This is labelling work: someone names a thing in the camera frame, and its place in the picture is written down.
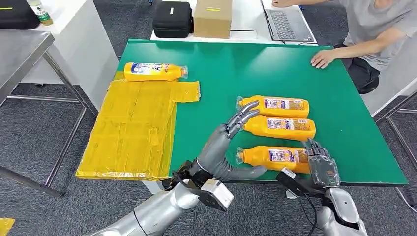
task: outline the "orange bottle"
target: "orange bottle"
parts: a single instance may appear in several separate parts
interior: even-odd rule
[[[238,97],[236,103],[244,106],[253,101],[259,101],[259,105],[253,109],[259,109],[259,114],[264,116],[307,118],[310,112],[308,101],[298,98],[255,95],[250,98]]]
[[[310,119],[255,116],[243,127],[254,135],[307,141],[316,135],[316,125]]]
[[[268,170],[281,171],[287,167],[295,173],[310,173],[308,155],[303,148],[267,146],[257,146],[251,149],[238,148],[236,158],[238,163],[262,165]]]
[[[127,81],[176,80],[188,77],[186,66],[166,63],[126,63],[124,77]]]

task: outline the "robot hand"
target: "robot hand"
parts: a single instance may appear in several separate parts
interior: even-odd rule
[[[200,155],[193,162],[190,169],[191,175],[203,169],[220,181],[229,181],[233,179],[255,179],[265,173],[266,168],[264,166],[235,168],[227,162],[225,157],[230,140],[250,118],[259,114],[259,110],[251,111],[258,105],[258,101],[248,103],[234,114],[227,123],[216,128],[204,145]]]

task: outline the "cardboard box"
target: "cardboard box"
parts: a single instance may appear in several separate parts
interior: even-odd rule
[[[194,12],[194,35],[205,38],[229,38],[232,24],[232,0],[198,0]]]

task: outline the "green table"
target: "green table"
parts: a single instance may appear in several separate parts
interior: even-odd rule
[[[179,103],[170,173],[197,157],[212,131],[235,112],[236,97],[256,94],[303,98],[310,103],[315,140],[336,160],[344,185],[404,186],[407,180],[340,60],[324,70],[311,57],[327,47],[248,43],[129,40],[118,70],[127,62],[187,65],[189,81],[200,81],[201,100]],[[241,131],[226,157],[236,164],[236,148],[258,145],[301,147],[297,141]],[[257,180],[275,181],[277,171]]]

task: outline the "black carrying case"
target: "black carrying case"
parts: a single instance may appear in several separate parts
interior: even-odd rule
[[[153,18],[153,31],[158,38],[186,38],[194,31],[190,4],[181,1],[163,1]]]
[[[26,0],[0,0],[0,29],[31,30],[39,24]]]

